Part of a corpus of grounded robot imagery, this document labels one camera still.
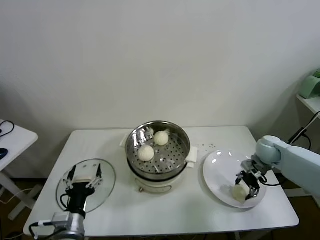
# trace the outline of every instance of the table leg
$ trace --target table leg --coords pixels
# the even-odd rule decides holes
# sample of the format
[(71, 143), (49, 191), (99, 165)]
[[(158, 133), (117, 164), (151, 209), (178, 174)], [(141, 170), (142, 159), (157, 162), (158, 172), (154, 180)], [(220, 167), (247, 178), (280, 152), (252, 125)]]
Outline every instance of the table leg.
[(263, 230), (263, 231), (252, 231), (249, 232), (247, 235), (241, 238), (241, 240), (259, 240), (266, 234), (270, 233), (271, 230)]
[[(0, 184), (13, 195), (17, 195), (21, 191), (20, 188), (18, 188), (15, 183), (2, 172), (0, 172)], [(24, 192), (19, 193), (16, 197), (30, 209), (32, 209), (36, 203), (35, 200), (28, 197)]]
[[(33, 199), (39, 192), (41, 192), (43, 186), (37, 184), (34, 188), (28, 193), (28, 197)], [(10, 212), (8, 215), (8, 219), (11, 221), (15, 220), (15, 218), (25, 209), (27, 206), (22, 201)]]

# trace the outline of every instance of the metal rim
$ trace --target metal rim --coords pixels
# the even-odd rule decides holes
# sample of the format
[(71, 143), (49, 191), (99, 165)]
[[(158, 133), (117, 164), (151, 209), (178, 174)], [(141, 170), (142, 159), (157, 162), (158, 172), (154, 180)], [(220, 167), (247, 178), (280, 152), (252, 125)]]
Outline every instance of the metal rim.
[[(154, 133), (168, 130), (169, 142), (156, 145)], [(139, 149), (149, 145), (154, 149), (154, 158), (143, 162), (138, 157)], [(125, 153), (130, 169), (138, 177), (151, 182), (163, 182), (177, 177), (186, 168), (190, 153), (190, 139), (178, 125), (168, 121), (150, 121), (136, 127), (126, 139)]]
[[(100, 160), (100, 161), (103, 161), (103, 162), (107, 163), (107, 164), (111, 167), (111, 169), (113, 170), (113, 173), (114, 173), (114, 182), (113, 182), (113, 185), (112, 185), (112, 187), (111, 187), (111, 191), (110, 191), (110, 193), (108, 194), (108, 196), (106, 196), (106, 198), (105, 198), (97, 207), (93, 208), (93, 209), (90, 210), (90, 211), (85, 211), (86, 214), (91, 213), (92, 211), (96, 210), (96, 209), (99, 208), (102, 204), (105, 203), (105, 201), (110, 197), (111, 193), (114, 191), (115, 185), (116, 185), (116, 180), (117, 180), (116, 170), (115, 170), (114, 166), (113, 166), (110, 162), (108, 162), (107, 160), (104, 160), (104, 159), (101, 159), (101, 158), (91, 158), (91, 159), (86, 159), (86, 160), (80, 161), (80, 162), (78, 162), (78, 163), (75, 164), (75, 165), (78, 165), (78, 164), (81, 164), (81, 163), (84, 163), (84, 162), (87, 162), (87, 161), (90, 161), (90, 160)], [(62, 175), (62, 177), (61, 177), (61, 179), (60, 179), (60, 181), (59, 181), (59, 183), (58, 183), (58, 185), (56, 186), (56, 189), (55, 189), (55, 200), (56, 200), (56, 203), (57, 203), (57, 205), (59, 206), (59, 208), (62, 209), (62, 210), (65, 210), (65, 209), (62, 208), (62, 206), (61, 206), (60, 199), (59, 199), (59, 197), (58, 197), (58, 189), (59, 189), (60, 183), (63, 181), (63, 176), (64, 176), (67, 172), (69, 172), (69, 171), (72, 169), (72, 167), (71, 167), (69, 170), (67, 170), (67, 171)]]
[(182, 170), (180, 172), (178, 172), (176, 175), (173, 175), (173, 176), (170, 176), (168, 178), (164, 178), (164, 179), (150, 179), (150, 178), (147, 178), (145, 176), (142, 176), (141, 174), (139, 174), (137, 171), (135, 171), (135, 169), (131, 166), (130, 164), (130, 161), (128, 158), (126, 158), (127, 162), (128, 162), (128, 165), (129, 165), (129, 168), (131, 169), (131, 171), (137, 175), (139, 178), (143, 179), (143, 180), (146, 180), (146, 181), (149, 181), (149, 182), (155, 182), (155, 183), (159, 183), (159, 182), (165, 182), (165, 181), (169, 181), (171, 179), (174, 179), (176, 178), (177, 176), (179, 176), (187, 167), (188, 163), (186, 162), (182, 168)]

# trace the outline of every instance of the white shelf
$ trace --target white shelf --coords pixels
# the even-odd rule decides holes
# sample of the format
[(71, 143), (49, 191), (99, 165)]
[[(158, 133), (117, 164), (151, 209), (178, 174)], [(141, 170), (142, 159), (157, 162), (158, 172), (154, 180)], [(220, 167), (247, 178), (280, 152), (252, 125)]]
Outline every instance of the white shelf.
[(320, 97), (304, 99), (299, 94), (297, 94), (296, 97), (314, 114), (320, 111)]

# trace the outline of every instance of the black cable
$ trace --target black cable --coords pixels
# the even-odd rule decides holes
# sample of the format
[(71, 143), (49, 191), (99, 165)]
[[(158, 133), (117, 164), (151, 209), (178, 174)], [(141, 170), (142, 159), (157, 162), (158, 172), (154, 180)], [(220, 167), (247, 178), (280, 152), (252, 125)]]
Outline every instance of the black cable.
[(310, 139), (307, 135), (305, 135), (305, 134), (302, 134), (301, 136), (304, 137), (304, 138), (306, 138), (306, 139), (308, 140), (308, 142), (309, 142), (309, 148), (308, 148), (308, 150), (310, 150), (310, 149), (311, 149), (311, 139)]
[(320, 114), (320, 111), (316, 112), (314, 115), (313, 115), (313, 118), (311, 118), (311, 120), (308, 122), (308, 124), (306, 126), (308, 126), (315, 118), (317, 118), (318, 114)]
[[(52, 225), (53, 225), (52, 222), (44, 222), (43, 223), (43, 226), (52, 226)], [(34, 222), (29, 226), (29, 232), (33, 238), (35, 238), (36, 235), (35, 235), (35, 232), (32, 230), (32, 228), (35, 228), (35, 227), (39, 227), (38, 222)]]
[(6, 121), (3, 121), (2, 123), (0, 123), (0, 128), (1, 128), (2, 124), (4, 124), (4, 123), (10, 123), (10, 124), (12, 124), (12, 129), (11, 129), (10, 131), (6, 132), (5, 134), (0, 135), (0, 138), (3, 137), (3, 136), (5, 136), (5, 135), (8, 135), (8, 134), (12, 133), (12, 132), (14, 131), (14, 129), (15, 129), (15, 126), (16, 126), (12, 121), (6, 120)]
[(290, 139), (289, 139), (289, 141), (288, 141), (288, 144), (289, 144), (289, 145), (294, 144), (303, 134), (306, 133), (306, 131), (307, 131), (306, 127), (318, 117), (318, 114), (320, 114), (320, 111), (316, 112), (316, 113), (313, 115), (313, 117), (312, 117), (311, 120), (308, 122), (308, 124), (305, 125), (305, 127), (301, 127), (292, 137), (290, 137)]
[(34, 222), (29, 226), (29, 232), (33, 238), (35, 238), (35, 232), (32, 230), (32, 228), (38, 227), (38, 226), (39, 226), (39, 224), (37, 222)]
[(65, 196), (68, 196), (68, 194), (62, 194), (61, 196), (60, 196), (60, 202), (61, 202), (61, 204), (62, 204), (62, 206), (65, 208), (65, 209), (68, 209), (68, 206), (66, 206), (65, 205), (65, 203), (64, 203), (64, 201), (63, 201), (63, 197), (65, 197)]

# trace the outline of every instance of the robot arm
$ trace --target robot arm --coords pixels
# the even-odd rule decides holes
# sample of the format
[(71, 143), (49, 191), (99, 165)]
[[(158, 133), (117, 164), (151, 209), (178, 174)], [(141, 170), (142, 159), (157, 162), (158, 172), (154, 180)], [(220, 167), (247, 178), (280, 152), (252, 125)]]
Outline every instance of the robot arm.
[(264, 136), (257, 142), (256, 154), (241, 163), (244, 169), (237, 175), (236, 185), (243, 180), (250, 188), (246, 200), (259, 194), (258, 180), (266, 183), (265, 174), (277, 168), (283, 176), (320, 196), (320, 155), (305, 148), (291, 146), (275, 136)]
[(95, 177), (75, 176), (76, 166), (68, 173), (63, 181), (66, 185), (65, 194), (69, 196), (68, 204), (63, 212), (56, 212), (52, 220), (35, 222), (29, 226), (32, 237), (36, 240), (38, 236), (33, 228), (43, 226), (53, 226), (54, 233), (43, 240), (54, 237), (55, 240), (82, 240), (85, 238), (84, 220), (86, 218), (87, 197), (95, 193), (102, 183), (101, 164), (98, 165)]

